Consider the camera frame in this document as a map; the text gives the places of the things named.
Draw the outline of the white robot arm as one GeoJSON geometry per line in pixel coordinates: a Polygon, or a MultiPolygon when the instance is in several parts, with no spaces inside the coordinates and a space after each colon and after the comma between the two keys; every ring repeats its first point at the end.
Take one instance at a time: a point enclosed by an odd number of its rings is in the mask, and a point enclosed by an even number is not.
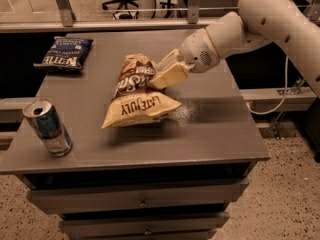
{"type": "Polygon", "coordinates": [[[320,96],[320,28],[292,0],[239,0],[230,12],[186,37],[155,65],[149,85],[164,89],[191,73],[204,73],[221,60],[275,43],[320,96]]]}

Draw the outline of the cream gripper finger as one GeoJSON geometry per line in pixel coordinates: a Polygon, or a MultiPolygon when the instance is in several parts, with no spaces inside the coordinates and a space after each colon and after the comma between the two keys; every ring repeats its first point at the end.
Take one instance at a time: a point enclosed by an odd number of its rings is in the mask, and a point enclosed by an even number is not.
{"type": "Polygon", "coordinates": [[[154,68],[157,72],[160,72],[170,67],[175,62],[180,62],[180,61],[181,61],[180,51],[178,49],[174,49],[169,54],[167,54],[160,62],[156,63],[154,68]]]}
{"type": "Polygon", "coordinates": [[[147,83],[150,88],[161,90],[186,80],[193,69],[193,64],[185,62],[154,63],[156,74],[147,83]]]}

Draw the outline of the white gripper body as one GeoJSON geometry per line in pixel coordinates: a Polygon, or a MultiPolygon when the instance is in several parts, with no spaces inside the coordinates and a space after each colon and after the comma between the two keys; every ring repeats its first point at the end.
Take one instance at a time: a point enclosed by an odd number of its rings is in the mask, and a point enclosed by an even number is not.
{"type": "Polygon", "coordinates": [[[188,36],[179,47],[182,60],[192,73],[204,73],[220,62],[208,31],[203,28],[188,36]]]}

